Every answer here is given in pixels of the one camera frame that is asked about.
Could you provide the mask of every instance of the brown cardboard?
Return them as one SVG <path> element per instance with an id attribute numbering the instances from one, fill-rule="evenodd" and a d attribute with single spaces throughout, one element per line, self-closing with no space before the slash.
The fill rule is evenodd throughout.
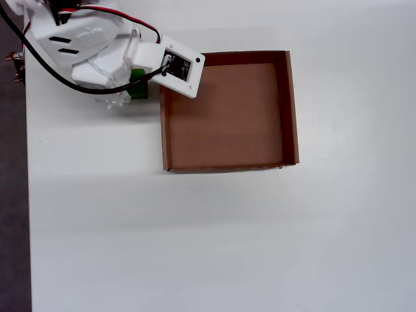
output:
<path id="1" fill-rule="evenodd" d="M 161 88 L 164 169 L 232 171 L 299 163 L 290 53 L 205 56 L 196 99 Z"/>

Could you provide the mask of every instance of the electronic component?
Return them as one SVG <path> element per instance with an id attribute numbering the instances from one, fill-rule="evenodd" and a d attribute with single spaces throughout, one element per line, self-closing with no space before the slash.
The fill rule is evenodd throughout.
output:
<path id="1" fill-rule="evenodd" d="M 173 52 L 166 51 L 164 55 L 170 56 L 170 66 L 166 72 L 187 81 L 191 63 Z"/>

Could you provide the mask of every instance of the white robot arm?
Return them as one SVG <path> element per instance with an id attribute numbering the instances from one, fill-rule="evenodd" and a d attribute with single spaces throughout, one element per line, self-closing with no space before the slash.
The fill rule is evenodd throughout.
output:
<path id="1" fill-rule="evenodd" d="M 132 71 L 141 70 L 146 80 L 185 96 L 198 93 L 205 57 L 120 12 L 117 0 L 6 1 L 15 13 L 27 13 L 34 39 L 59 67 L 72 67 L 82 92 L 126 86 Z M 141 40 L 141 27 L 156 32 L 156 43 Z M 115 94 L 111 101 L 130 100 L 126 91 Z"/>

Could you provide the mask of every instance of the white table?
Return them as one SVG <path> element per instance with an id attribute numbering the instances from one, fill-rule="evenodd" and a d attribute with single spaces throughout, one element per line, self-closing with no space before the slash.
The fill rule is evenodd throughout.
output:
<path id="1" fill-rule="evenodd" d="M 301 163 L 164 173 L 157 98 L 106 110 L 29 57 L 34 312 L 414 311 L 416 7 L 121 6 L 201 52 L 291 50 Z"/>

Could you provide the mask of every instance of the black wire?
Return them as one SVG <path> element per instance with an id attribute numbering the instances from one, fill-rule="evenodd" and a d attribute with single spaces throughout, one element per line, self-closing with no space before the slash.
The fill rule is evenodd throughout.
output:
<path id="1" fill-rule="evenodd" d="M 19 37 L 19 39 L 25 44 L 26 48 L 32 53 L 33 57 L 42 65 L 48 73 L 50 73 L 55 79 L 59 80 L 61 83 L 66 85 L 67 87 L 74 89 L 76 91 L 87 93 L 87 94 L 95 94 L 95 95 L 105 95 L 105 94 L 114 94 L 118 92 L 126 91 L 128 88 L 131 88 L 132 86 L 136 86 L 140 83 L 145 83 L 146 81 L 149 81 L 154 76 L 162 73 L 169 65 L 160 67 L 158 70 L 155 70 L 151 73 L 147 73 L 144 76 L 142 76 L 138 81 L 135 81 L 133 83 L 128 83 L 123 86 L 118 86 L 117 88 L 110 88 L 110 89 L 91 89 L 91 88 L 85 88 L 83 86 L 79 86 L 78 84 L 72 83 L 71 81 L 63 78 L 61 75 L 59 75 L 46 61 L 43 60 L 43 58 L 36 52 L 35 48 L 31 45 L 31 43 L 26 39 L 26 37 L 23 35 L 23 33 L 20 31 L 19 27 L 17 27 L 13 21 L 9 18 L 7 13 L 5 12 L 3 6 L 0 3 L 0 16 L 3 17 L 6 24 L 13 30 L 13 32 Z"/>

